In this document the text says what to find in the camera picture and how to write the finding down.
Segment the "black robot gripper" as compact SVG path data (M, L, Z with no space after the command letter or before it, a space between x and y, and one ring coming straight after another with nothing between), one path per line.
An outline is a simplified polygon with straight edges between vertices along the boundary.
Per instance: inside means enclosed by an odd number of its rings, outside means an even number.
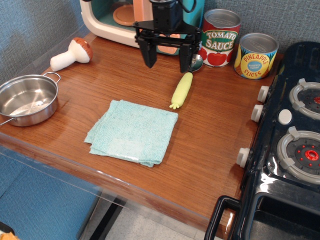
M136 39L147 67L157 61L156 46L179 48L180 72L188 71L200 48L201 0L151 0L152 20L136 21Z

